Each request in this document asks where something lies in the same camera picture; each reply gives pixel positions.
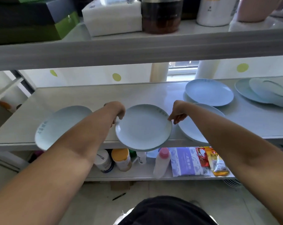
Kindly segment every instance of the floor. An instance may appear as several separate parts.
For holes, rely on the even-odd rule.
[[[220,180],[140,181],[127,191],[111,191],[108,183],[85,183],[59,225],[113,225],[122,212],[158,195],[197,200],[219,225],[279,225],[245,188],[234,189]]]

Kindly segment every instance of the hand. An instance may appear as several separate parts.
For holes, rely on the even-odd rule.
[[[117,117],[119,117],[120,120],[123,119],[125,112],[126,112],[126,109],[125,109],[125,106],[121,102],[118,102],[118,101],[108,102],[108,103],[104,104],[104,106],[109,106],[112,109],[115,109],[117,111],[117,115],[114,118],[114,120],[111,124],[111,127],[112,127],[113,124],[115,124]]]
[[[174,120],[174,125],[176,125],[180,121],[183,121],[187,117],[187,114],[185,114],[185,110],[184,110],[186,103],[187,102],[184,102],[182,100],[176,100],[174,102],[173,111],[171,115],[168,117],[169,121]]]

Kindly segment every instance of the person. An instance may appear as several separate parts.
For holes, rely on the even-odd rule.
[[[80,189],[116,117],[109,102],[72,127],[0,191],[0,225],[58,224]],[[241,183],[283,224],[283,152],[247,129],[195,104],[175,101],[169,120],[189,116]],[[174,197],[149,198],[119,224],[215,224],[199,207]]]

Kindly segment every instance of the red snack package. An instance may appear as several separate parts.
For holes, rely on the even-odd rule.
[[[209,161],[208,161],[208,157],[207,157],[205,148],[208,148],[208,147],[196,147],[196,151],[198,153],[201,166],[203,167],[209,166]]]

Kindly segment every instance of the white shelf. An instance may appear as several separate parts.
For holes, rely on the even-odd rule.
[[[102,173],[96,166],[93,166],[88,174],[86,181],[149,181],[155,180],[153,170],[155,159],[147,158],[146,164],[133,163],[130,170],[120,171],[116,165],[113,170],[107,174]],[[169,165],[165,175],[159,180],[207,180],[207,179],[233,179],[232,173],[226,177],[211,176],[179,176],[173,177],[171,165]]]
[[[283,55],[283,22],[204,27],[182,21],[166,35],[91,38],[83,23],[62,41],[0,45],[0,70],[64,68]]]
[[[220,80],[234,92],[234,100],[219,107],[226,117],[273,143],[283,144],[283,108],[259,104],[242,97],[235,89],[238,79]],[[283,77],[272,78],[283,85]],[[39,88],[0,128],[0,150],[32,150],[35,131],[53,112],[72,105],[95,111],[109,101],[120,101],[126,108],[147,103],[172,111],[175,100],[186,100],[187,82],[97,85],[81,87]],[[162,147],[193,147],[199,143],[187,139],[178,125],[173,125],[170,138]],[[111,128],[101,148],[123,148],[115,129]]]

